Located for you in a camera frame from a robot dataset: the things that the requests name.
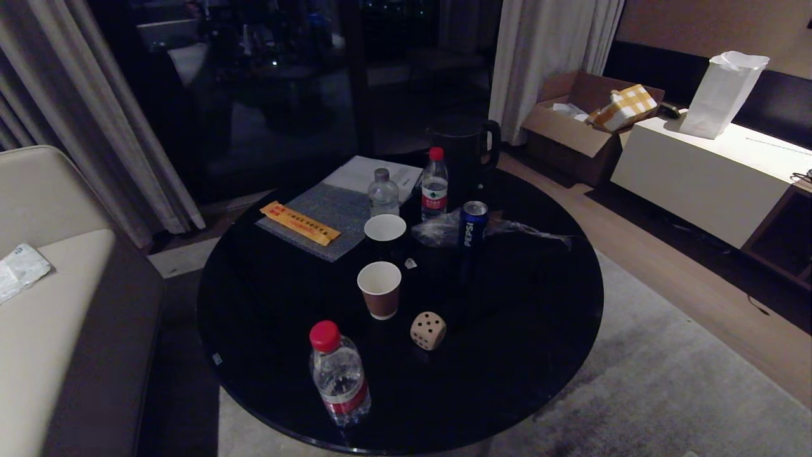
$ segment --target curtain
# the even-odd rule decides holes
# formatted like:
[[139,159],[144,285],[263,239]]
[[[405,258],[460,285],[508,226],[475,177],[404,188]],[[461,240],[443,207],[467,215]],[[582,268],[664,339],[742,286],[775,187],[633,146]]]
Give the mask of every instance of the curtain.
[[0,146],[65,151],[138,246],[205,227],[85,0],[0,1]]
[[521,123],[548,76],[600,75],[624,0],[504,0],[489,118],[505,141],[525,142]]

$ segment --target plastic bag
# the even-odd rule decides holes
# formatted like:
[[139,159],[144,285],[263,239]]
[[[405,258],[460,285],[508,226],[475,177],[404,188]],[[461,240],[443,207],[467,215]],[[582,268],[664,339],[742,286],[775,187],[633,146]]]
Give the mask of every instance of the plastic bag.
[[769,62],[769,57],[735,50],[711,58],[680,132],[711,140],[719,136],[733,121]]
[[[502,220],[501,217],[491,216],[485,229],[485,236],[491,237],[499,233],[521,232],[533,237],[559,240],[567,250],[572,249],[571,237],[564,235],[551,235],[539,232],[528,225],[519,224],[512,220]],[[437,216],[431,220],[412,227],[412,236],[421,244],[428,247],[457,247],[457,238],[460,235],[460,209]]]

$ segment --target beige dice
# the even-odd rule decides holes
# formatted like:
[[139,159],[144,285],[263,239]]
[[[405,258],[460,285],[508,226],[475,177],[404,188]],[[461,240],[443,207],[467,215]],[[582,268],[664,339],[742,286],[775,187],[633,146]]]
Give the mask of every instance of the beige dice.
[[412,322],[412,341],[425,350],[435,350],[446,336],[446,321],[436,313],[423,311]]

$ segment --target water bottle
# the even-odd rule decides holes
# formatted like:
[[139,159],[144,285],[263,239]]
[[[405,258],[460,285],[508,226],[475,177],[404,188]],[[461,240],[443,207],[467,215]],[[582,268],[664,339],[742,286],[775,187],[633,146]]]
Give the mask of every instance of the water bottle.
[[443,162],[443,148],[429,149],[429,164],[423,170],[423,221],[446,213],[448,208],[448,170]]
[[310,344],[310,372],[327,413],[339,427],[357,424],[372,404],[358,349],[331,320],[310,329]]
[[400,189],[389,181],[389,170],[375,170],[375,181],[369,185],[366,194],[369,196],[369,217],[379,214],[400,215]]

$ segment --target red bottle cap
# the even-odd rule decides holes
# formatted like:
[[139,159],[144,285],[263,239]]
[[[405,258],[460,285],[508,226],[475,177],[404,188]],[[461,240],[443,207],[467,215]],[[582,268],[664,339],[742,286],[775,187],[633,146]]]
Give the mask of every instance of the red bottle cap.
[[443,148],[435,146],[429,149],[429,159],[443,160]]
[[332,320],[323,320],[310,329],[310,344],[320,352],[332,352],[341,344],[339,326]]

